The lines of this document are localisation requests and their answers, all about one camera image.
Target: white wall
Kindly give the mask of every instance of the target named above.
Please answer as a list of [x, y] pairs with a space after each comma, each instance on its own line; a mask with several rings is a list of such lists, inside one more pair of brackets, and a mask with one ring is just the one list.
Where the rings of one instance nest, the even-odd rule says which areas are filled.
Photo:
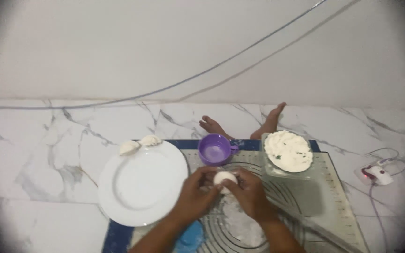
[[[0, 98], [118, 99], [160, 89], [317, 1], [11, 1], [0, 9]], [[402, 7], [328, 0], [234, 60], [143, 100], [405, 108]]]

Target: hand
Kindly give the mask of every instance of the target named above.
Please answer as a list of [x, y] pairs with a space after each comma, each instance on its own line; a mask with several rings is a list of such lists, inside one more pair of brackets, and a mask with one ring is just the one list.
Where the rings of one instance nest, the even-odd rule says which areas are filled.
[[[217, 168], [205, 166], [190, 175], [184, 181], [179, 199], [168, 218], [187, 226], [205, 215], [223, 188], [221, 185], [213, 185], [216, 173]], [[201, 189], [203, 186], [213, 187], [207, 192]]]
[[238, 199], [245, 213], [259, 224], [277, 219], [271, 203], [266, 198], [262, 180], [244, 168], [236, 169], [233, 173], [239, 177], [238, 185], [227, 179], [221, 184]]

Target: person's right hand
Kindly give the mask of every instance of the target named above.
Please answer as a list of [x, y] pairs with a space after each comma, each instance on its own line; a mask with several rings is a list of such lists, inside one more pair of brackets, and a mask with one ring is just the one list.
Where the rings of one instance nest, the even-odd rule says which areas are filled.
[[258, 223], [276, 219], [277, 215], [266, 198], [262, 180], [244, 168], [238, 168], [233, 173], [239, 179], [238, 185], [229, 179], [223, 180], [221, 184], [238, 199], [245, 213]]

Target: purple cup handle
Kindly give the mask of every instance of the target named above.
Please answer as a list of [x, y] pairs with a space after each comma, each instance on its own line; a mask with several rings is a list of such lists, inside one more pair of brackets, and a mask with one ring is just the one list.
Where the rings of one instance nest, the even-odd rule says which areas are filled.
[[231, 154], [236, 154], [239, 152], [238, 146], [231, 146]]

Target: marble floor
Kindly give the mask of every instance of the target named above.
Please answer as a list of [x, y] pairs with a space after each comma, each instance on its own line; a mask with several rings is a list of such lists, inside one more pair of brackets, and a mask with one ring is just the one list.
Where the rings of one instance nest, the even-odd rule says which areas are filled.
[[[0, 100], [10, 106], [65, 106], [77, 100]], [[0, 110], [0, 247], [16, 252], [100, 252], [108, 220], [97, 183], [118, 144], [155, 134], [200, 139], [202, 115], [249, 139], [275, 106], [125, 102], [78, 110]], [[405, 111], [287, 106], [278, 129], [317, 140], [329, 152], [371, 252], [405, 243]], [[387, 186], [361, 183], [353, 170], [398, 155]]]

